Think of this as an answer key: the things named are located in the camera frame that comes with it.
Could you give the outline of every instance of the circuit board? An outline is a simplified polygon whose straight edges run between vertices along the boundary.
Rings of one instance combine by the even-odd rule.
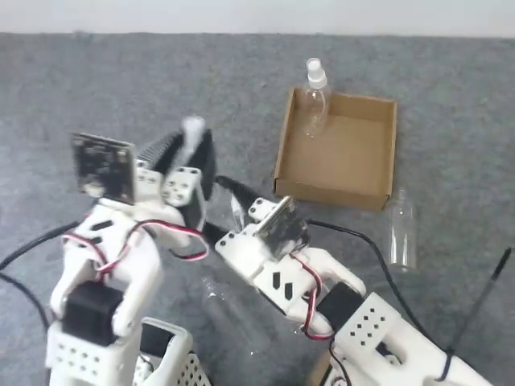
[[[134,145],[92,134],[72,134],[80,191],[134,204]]]

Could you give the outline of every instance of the cardboard box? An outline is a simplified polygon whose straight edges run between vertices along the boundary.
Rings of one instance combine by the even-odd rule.
[[[327,127],[310,138],[298,125],[300,93],[288,100],[274,193],[382,210],[392,193],[397,103],[333,93]]]
[[[330,358],[329,350],[324,351],[307,377],[306,386],[323,386],[326,383],[332,370]]]

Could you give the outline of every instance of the wire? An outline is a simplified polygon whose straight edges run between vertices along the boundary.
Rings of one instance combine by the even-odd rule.
[[[162,220],[143,220],[143,221],[140,221],[139,223],[136,223],[127,232],[127,236],[123,242],[122,249],[120,250],[120,253],[117,256],[117,259],[114,261],[111,261],[110,263],[106,263],[106,264],[102,265],[100,268],[98,268],[98,271],[100,273],[108,273],[114,267],[116,267],[120,263],[120,261],[123,260],[123,258],[129,252],[129,250],[130,250],[129,242],[130,242],[130,238],[132,237],[132,235],[135,234],[137,230],[139,230],[140,228],[145,227],[147,225],[158,225],[160,227],[172,230],[174,232],[183,233],[184,235],[188,235],[188,236],[193,236],[202,243],[202,245],[204,246],[204,251],[202,251],[200,253],[193,253],[193,254],[187,255],[187,256],[178,256],[178,258],[181,260],[198,261],[198,260],[204,259],[209,254],[209,244],[204,239],[201,232],[199,232],[195,229],[186,228],[186,227],[183,227],[180,225],[170,224],[170,223],[168,223],[166,221],[162,221]]]
[[[341,380],[345,382],[345,378],[343,376],[337,376],[336,378],[333,378],[333,380],[331,381],[331,386],[335,386],[335,384],[337,384]]]
[[[17,281],[16,279],[0,272],[0,279],[3,281],[13,285],[16,289],[22,292],[22,294],[25,295],[25,297],[34,305],[34,307],[37,309],[39,318],[41,319],[41,324],[43,325],[43,333],[46,335],[48,327],[50,326],[50,323],[48,322],[47,314],[45,313],[45,309],[41,302],[38,300],[38,298],[22,283]]]
[[[154,372],[154,365],[152,364],[151,361],[149,361],[147,358],[145,358],[143,355],[139,355],[139,358],[146,364],[148,364],[149,368],[150,368],[150,372]]]
[[[459,326],[459,328],[456,330],[455,334],[453,335],[451,344],[449,344],[447,346],[447,349],[445,350],[447,357],[445,359],[445,365],[443,366],[442,375],[437,379],[438,382],[442,382],[447,378],[447,374],[449,373],[449,370],[451,369],[452,357],[454,356],[456,349],[458,348],[458,345],[464,336],[464,333],[467,332],[470,322],[474,319],[475,316],[477,316],[480,308],[484,304],[484,300],[492,292],[493,286],[496,284],[496,281],[499,278],[499,275],[501,275],[502,270],[505,268],[506,263],[508,262],[508,259],[511,254],[512,254],[512,249],[507,248],[505,250],[505,252],[503,253],[501,259],[497,263],[497,266],[494,269],[492,275],[488,279],[488,282],[486,283],[483,290],[481,291],[480,296],[476,299],[476,301],[472,305],[472,308],[468,312],[467,317],[463,320],[462,324]]]
[[[109,276],[106,275],[107,273],[101,271],[101,267],[108,264],[107,257],[105,257],[105,254],[102,252],[102,250],[98,248],[98,246],[95,243],[93,243],[90,239],[83,237],[81,235],[77,235],[73,232],[67,232],[63,234],[64,244],[66,244],[68,240],[73,240],[76,243],[78,243],[78,245],[84,245],[86,248],[89,248],[93,251],[94,256],[97,258],[96,260],[94,260],[97,263],[95,270],[99,273],[99,278],[102,281],[107,281]]]
[[[402,308],[408,315],[408,318],[410,318],[411,322],[415,325],[417,330],[419,330],[422,335],[424,335],[426,338],[428,338],[432,343],[436,344],[435,341],[431,338],[431,336],[427,332],[427,330],[424,328],[424,326],[419,322],[417,317],[414,315],[413,311],[411,310],[411,308],[408,305],[407,301],[405,300],[404,296],[402,296],[401,291],[395,284],[395,281],[393,281],[392,275],[389,272],[388,265],[386,264],[385,258],[381,254],[381,251],[377,247],[376,243],[374,243],[364,233],[354,231],[352,229],[343,228],[338,225],[324,223],[323,221],[317,221],[317,220],[308,220],[307,223],[310,225],[315,225],[316,227],[332,229],[333,231],[343,232],[343,233],[347,233],[347,234],[355,236],[355,237],[359,237],[360,239],[365,241],[368,245],[370,245],[370,247],[372,248],[372,250],[374,251],[374,253],[377,256],[377,259],[379,260],[379,265],[381,266],[381,269],[383,270],[383,273],[385,274],[386,280],[387,280],[390,288],[392,289],[393,294],[395,295],[395,297],[401,304]]]
[[[76,228],[79,225],[79,221],[73,221],[70,224],[63,225],[61,227],[52,229],[51,231],[45,232],[43,235],[35,238],[32,241],[29,241],[25,245],[21,246],[20,248],[16,249],[14,252],[12,252],[9,256],[7,256],[5,259],[3,259],[2,262],[0,262],[0,271],[3,271],[7,266],[18,259],[20,256],[24,255],[25,253],[29,252],[31,249],[37,247],[38,245],[41,245],[45,241],[49,241],[51,239],[55,239],[57,236],[62,235],[63,233]]]
[[[320,275],[309,265],[301,261],[297,258],[296,255],[293,253],[290,253],[290,257],[292,259],[295,259],[298,261],[304,270],[308,271],[310,275],[313,276],[316,283],[316,289],[312,289],[309,293],[309,297],[307,299],[307,313],[306,313],[306,319],[304,321],[304,324],[300,327],[300,330],[311,340],[327,340],[332,337],[331,334],[312,334],[310,332],[310,325],[311,320],[313,319],[313,316],[315,315],[315,308],[316,308],[316,299],[322,292],[322,278]]]
[[[352,386],[352,382],[350,377],[348,376],[347,370],[345,369],[344,364],[341,360],[336,358],[336,354],[334,352],[334,345],[335,345],[335,339],[333,338],[332,341],[329,343],[329,354],[331,354],[331,357],[338,363],[338,366],[340,366],[340,371],[344,375],[345,383],[347,386]]]

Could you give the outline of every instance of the transparent bottle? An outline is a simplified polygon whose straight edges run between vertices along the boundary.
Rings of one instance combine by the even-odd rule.
[[[328,121],[331,90],[320,59],[306,62],[307,85],[300,101],[302,131],[314,137],[320,134]]]
[[[414,205],[406,189],[399,189],[390,199],[389,213],[389,263],[401,272],[417,268],[417,221]]]
[[[255,356],[266,352],[271,331],[263,320],[259,294],[227,268],[202,268],[202,308],[236,355]]]

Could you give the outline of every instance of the white robot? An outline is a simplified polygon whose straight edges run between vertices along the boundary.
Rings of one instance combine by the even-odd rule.
[[[215,173],[212,136],[201,118],[138,158],[124,142],[75,134],[80,188],[98,201],[63,236],[64,270],[51,294],[47,334],[51,386],[209,386],[179,326],[142,318],[163,268],[156,243],[172,251],[199,241]]]
[[[309,247],[307,223],[291,197],[274,203],[226,177],[218,183],[240,195],[233,211],[246,213],[247,224],[227,232],[216,251],[286,318],[302,324],[308,338],[331,341],[324,386],[492,386],[460,358],[448,362],[326,250]],[[317,304],[325,279],[336,284]]]
[[[308,338],[330,339],[324,386],[491,386],[463,360],[447,361],[327,251],[309,247],[307,223],[292,198],[270,202],[218,177],[233,193],[240,226],[226,232],[206,223],[215,159],[199,118],[139,158],[129,144],[84,134],[74,136],[73,148],[80,187],[99,200],[63,238],[64,271],[51,295],[56,320],[47,338],[52,386],[210,385],[184,329],[142,319],[161,280],[156,242],[190,261],[215,245]],[[200,252],[177,252],[194,239]],[[112,279],[125,288],[108,286]],[[325,279],[336,284],[319,300]]]

